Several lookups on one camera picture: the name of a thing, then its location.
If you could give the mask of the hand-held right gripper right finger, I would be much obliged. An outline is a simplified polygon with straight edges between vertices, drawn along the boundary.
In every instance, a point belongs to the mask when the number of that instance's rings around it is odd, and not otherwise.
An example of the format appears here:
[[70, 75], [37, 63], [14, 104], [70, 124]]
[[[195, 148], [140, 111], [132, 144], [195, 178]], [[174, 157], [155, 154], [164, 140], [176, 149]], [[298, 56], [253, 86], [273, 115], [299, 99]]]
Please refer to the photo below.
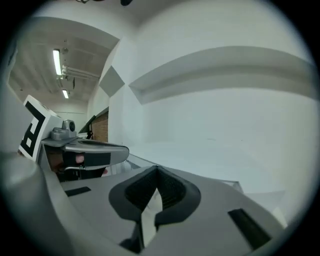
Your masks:
[[162, 201], [162, 211], [155, 216], [155, 227], [185, 221], [200, 205], [198, 187], [161, 166], [156, 168], [155, 177]]

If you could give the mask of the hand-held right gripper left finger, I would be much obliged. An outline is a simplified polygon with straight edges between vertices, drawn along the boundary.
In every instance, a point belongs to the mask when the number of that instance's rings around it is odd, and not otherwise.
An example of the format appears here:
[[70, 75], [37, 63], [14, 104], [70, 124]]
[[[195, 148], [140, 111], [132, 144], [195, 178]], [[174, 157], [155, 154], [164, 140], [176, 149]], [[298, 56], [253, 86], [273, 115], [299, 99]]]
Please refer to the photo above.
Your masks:
[[151, 166], [118, 183], [109, 192], [109, 203], [118, 216], [124, 220], [135, 222], [131, 237], [119, 244], [133, 253], [140, 253], [145, 248], [142, 213], [156, 191], [157, 169], [156, 165]]

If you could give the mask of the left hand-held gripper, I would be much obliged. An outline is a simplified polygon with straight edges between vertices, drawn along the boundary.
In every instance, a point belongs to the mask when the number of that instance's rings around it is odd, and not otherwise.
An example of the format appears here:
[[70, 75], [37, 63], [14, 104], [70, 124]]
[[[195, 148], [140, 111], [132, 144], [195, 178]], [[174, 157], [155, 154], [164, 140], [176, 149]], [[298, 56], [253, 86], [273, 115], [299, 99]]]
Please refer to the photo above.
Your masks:
[[[56, 149], [62, 156], [62, 166], [56, 170], [61, 181], [99, 178], [106, 167], [124, 162], [130, 153], [124, 145], [91, 139], [92, 131], [82, 129], [87, 137], [78, 136], [75, 122], [62, 119], [39, 100], [28, 95], [23, 102], [33, 119], [20, 143], [19, 150], [27, 158], [39, 163], [43, 146]], [[84, 155], [84, 162], [76, 164], [76, 155]]]

